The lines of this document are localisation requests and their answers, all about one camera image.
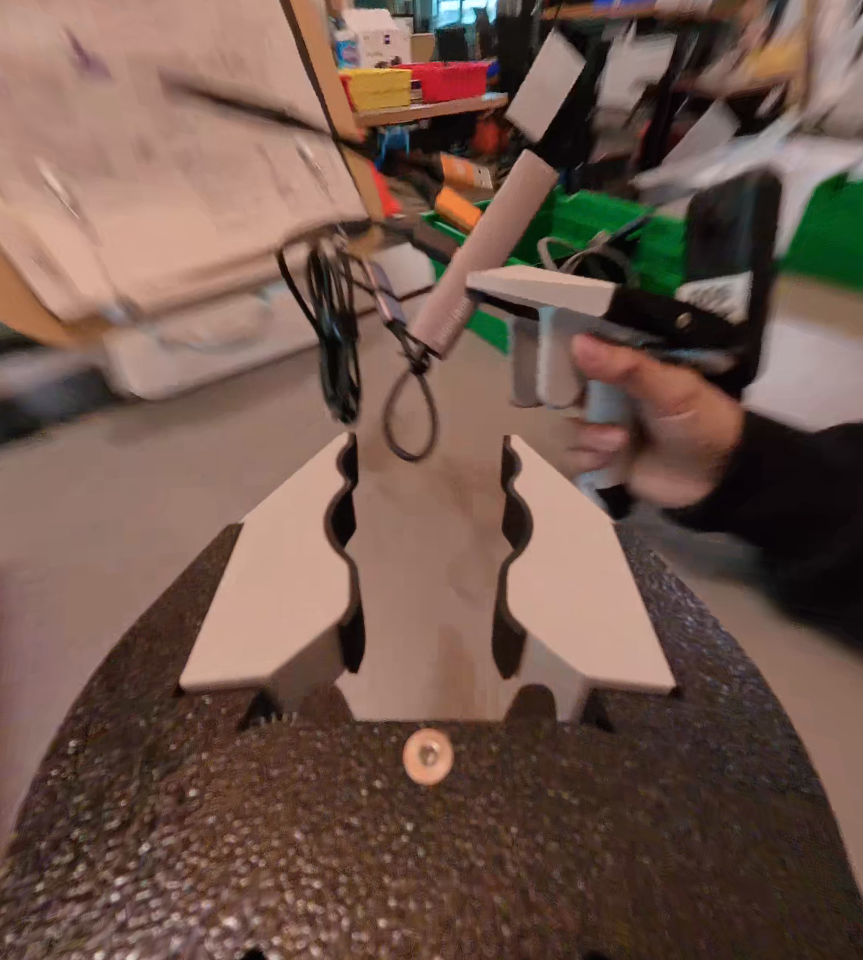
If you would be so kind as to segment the grey USB hub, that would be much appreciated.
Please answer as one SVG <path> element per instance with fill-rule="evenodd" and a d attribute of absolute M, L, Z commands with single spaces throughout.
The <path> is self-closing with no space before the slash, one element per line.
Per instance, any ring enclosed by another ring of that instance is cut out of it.
<path fill-rule="evenodd" d="M 523 150 L 464 243 L 450 259 L 408 333 L 433 358 L 453 349 L 476 308 L 466 292 L 470 274 L 506 265 L 535 215 L 558 183 L 557 170 Z"/>

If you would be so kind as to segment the yellow plastic bin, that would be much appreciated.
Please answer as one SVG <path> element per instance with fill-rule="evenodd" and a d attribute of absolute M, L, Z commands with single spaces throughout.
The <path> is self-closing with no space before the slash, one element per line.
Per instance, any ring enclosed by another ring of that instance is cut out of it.
<path fill-rule="evenodd" d="M 408 67 L 343 68 L 339 78 L 356 114 L 404 110 L 413 103 L 413 74 Z"/>

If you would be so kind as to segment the white cardboard box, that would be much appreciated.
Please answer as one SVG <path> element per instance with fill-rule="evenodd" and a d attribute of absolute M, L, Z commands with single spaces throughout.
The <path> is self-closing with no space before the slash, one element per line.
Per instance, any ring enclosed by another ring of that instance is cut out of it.
<path fill-rule="evenodd" d="M 401 30 L 385 8 L 347 7 L 342 20 L 357 33 L 360 68 L 409 65 L 412 61 L 411 35 Z"/>

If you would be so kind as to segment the green plastic bin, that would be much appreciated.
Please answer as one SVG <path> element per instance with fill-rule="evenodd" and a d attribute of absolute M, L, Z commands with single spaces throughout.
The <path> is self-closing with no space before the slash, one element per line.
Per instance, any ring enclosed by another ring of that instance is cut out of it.
<path fill-rule="evenodd" d="M 839 173 L 814 189 L 782 272 L 863 292 L 863 178 Z"/>
<path fill-rule="evenodd" d="M 437 282 L 467 236 L 479 222 L 491 199 L 473 202 L 452 188 L 436 197 L 434 212 L 425 222 L 446 241 L 449 251 L 429 254 Z M 566 194 L 553 189 L 535 215 L 504 266 L 531 266 L 553 270 L 560 258 L 569 258 L 605 242 L 604 266 L 617 269 L 617 279 L 632 286 L 674 294 L 684 281 L 685 227 L 648 210 L 639 203 L 604 194 L 579 191 Z M 482 339 L 508 350 L 509 336 L 499 331 L 499 321 L 479 322 L 479 308 L 467 326 Z"/>

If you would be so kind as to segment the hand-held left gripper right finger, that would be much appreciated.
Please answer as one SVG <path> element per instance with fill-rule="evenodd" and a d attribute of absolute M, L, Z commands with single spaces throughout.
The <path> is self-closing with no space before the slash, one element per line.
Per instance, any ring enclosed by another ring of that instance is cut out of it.
<path fill-rule="evenodd" d="M 500 711 L 526 689 L 578 722 L 609 691 L 668 697 L 673 670 L 615 525 L 521 437 L 503 438 L 501 534 L 491 630 Z"/>

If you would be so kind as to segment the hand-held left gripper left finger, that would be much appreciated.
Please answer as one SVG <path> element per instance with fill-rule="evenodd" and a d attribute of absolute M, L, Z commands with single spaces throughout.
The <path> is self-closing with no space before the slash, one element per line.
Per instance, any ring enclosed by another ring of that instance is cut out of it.
<path fill-rule="evenodd" d="M 340 434 L 246 514 L 178 678 L 183 694 L 252 691 L 277 712 L 357 673 L 366 651 L 354 432 Z"/>

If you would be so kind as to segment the person's right hand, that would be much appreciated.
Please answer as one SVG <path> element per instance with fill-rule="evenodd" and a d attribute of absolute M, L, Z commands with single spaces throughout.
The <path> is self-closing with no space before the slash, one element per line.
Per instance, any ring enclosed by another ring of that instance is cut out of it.
<path fill-rule="evenodd" d="M 615 387 L 638 406 L 637 439 L 621 426 L 573 420 L 565 462 L 572 474 L 608 469 L 625 458 L 630 496 L 683 509 L 710 495 L 742 438 L 745 410 L 694 370 L 589 334 L 570 345 L 590 381 Z"/>

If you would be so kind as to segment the person's right forearm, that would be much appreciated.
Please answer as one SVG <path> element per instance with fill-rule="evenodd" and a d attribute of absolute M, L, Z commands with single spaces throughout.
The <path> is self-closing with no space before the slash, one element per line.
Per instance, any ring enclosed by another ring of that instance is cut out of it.
<path fill-rule="evenodd" d="M 863 421 L 804 431 L 748 412 L 717 486 L 665 514 L 756 549 L 781 608 L 863 651 Z"/>

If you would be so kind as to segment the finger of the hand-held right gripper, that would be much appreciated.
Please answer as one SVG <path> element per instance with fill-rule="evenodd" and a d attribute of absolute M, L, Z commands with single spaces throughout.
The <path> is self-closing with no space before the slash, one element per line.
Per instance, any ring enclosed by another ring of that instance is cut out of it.
<path fill-rule="evenodd" d="M 561 271 L 504 266 L 469 272 L 465 290 L 479 302 L 520 316 L 549 307 L 604 317 L 619 286 Z"/>

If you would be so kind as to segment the red plastic bin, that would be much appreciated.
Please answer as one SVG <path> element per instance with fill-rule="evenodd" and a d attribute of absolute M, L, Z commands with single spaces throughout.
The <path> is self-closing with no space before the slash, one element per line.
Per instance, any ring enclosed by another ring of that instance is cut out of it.
<path fill-rule="evenodd" d="M 494 66 L 493 59 L 483 59 L 397 64 L 394 68 L 410 73 L 419 85 L 423 104 L 438 104 L 484 96 Z"/>

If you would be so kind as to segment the grey panel stand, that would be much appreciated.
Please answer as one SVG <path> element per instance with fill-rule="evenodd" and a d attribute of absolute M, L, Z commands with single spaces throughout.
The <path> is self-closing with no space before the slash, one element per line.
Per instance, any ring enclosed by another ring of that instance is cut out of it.
<path fill-rule="evenodd" d="M 562 30 L 547 35 L 505 113 L 527 143 L 536 145 L 545 137 L 585 66 L 584 55 Z"/>

